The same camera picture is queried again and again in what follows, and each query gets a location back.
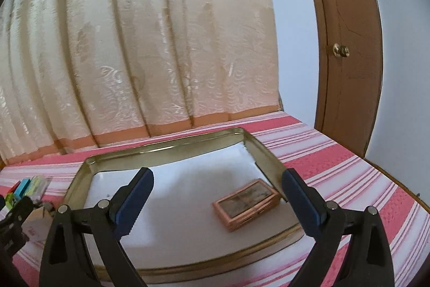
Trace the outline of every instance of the gold metal tray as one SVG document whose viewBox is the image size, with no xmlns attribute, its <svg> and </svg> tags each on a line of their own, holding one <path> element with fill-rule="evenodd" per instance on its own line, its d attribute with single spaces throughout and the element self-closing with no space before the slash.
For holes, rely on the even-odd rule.
<svg viewBox="0 0 430 287">
<path fill-rule="evenodd" d="M 92 178 L 98 172 L 138 169 L 142 166 L 151 168 L 220 150 L 241 142 L 253 156 L 257 167 L 286 200 L 281 187 L 281 175 L 285 166 L 254 136 L 242 128 L 235 127 L 91 156 L 79 168 L 64 198 L 64 204 L 74 210 L 83 208 Z M 296 219 L 290 227 L 277 235 L 226 256 L 181 266 L 139 268 L 137 271 L 145 282 L 150 284 L 204 278 L 261 260 L 298 241 L 303 234 L 302 227 Z M 95 269 L 102 281 L 110 281 L 104 266 L 96 265 Z"/>
</svg>

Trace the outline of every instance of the wooden baseboard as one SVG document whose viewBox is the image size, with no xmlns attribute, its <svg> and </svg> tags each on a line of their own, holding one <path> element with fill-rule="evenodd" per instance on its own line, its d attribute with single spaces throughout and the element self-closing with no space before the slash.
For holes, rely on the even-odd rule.
<svg viewBox="0 0 430 287">
<path fill-rule="evenodd" d="M 368 159 L 364 159 L 367 163 L 371 164 L 372 167 L 375 167 L 377 170 L 379 170 L 382 174 L 384 174 L 388 179 L 390 179 L 392 182 L 396 183 L 397 185 L 399 185 L 403 190 L 405 190 L 409 196 L 411 196 L 415 201 L 417 201 L 421 207 L 423 207 L 428 213 L 430 213 L 430 207 L 421 199 L 419 198 L 417 195 L 415 195 L 411 190 L 409 190 L 404 184 L 402 184 L 401 182 L 399 182 L 395 177 L 393 177 L 392 175 L 390 175 L 388 172 L 386 172 L 385 170 L 383 170 L 380 166 L 378 166 L 377 164 L 374 164 L 372 161 L 369 161 Z"/>
</svg>

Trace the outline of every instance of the door knob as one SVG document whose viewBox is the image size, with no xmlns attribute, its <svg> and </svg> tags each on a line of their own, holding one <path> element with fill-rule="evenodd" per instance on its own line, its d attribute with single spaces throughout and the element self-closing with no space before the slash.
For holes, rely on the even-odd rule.
<svg viewBox="0 0 430 287">
<path fill-rule="evenodd" d="M 337 58 L 347 58 L 349 56 L 349 49 L 345 45 L 335 43 L 333 46 L 333 53 Z"/>
</svg>

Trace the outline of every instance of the blue gripper pad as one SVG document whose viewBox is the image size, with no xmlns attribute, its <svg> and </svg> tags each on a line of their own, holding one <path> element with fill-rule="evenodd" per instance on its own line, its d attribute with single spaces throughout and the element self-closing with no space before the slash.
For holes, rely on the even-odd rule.
<svg viewBox="0 0 430 287">
<path fill-rule="evenodd" d="M 117 240 L 130 233 L 153 188 L 154 174 L 143 167 L 128 185 L 120 187 L 114 194 L 109 216 L 115 224 L 113 234 Z"/>
<path fill-rule="evenodd" d="M 324 199 L 317 190 L 306 185 L 294 168 L 283 172 L 282 190 L 306 235 L 317 240 L 321 235 L 321 225 L 327 218 Z"/>
</svg>

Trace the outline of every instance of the brown cardboard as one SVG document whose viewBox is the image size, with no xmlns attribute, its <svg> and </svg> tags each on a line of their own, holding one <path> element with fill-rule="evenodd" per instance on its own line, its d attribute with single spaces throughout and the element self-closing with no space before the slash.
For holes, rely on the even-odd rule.
<svg viewBox="0 0 430 287">
<path fill-rule="evenodd" d="M 52 224 L 52 216 L 41 207 L 27 217 L 22 224 L 22 231 L 29 237 L 32 242 L 45 241 L 48 237 L 49 229 Z"/>
</svg>

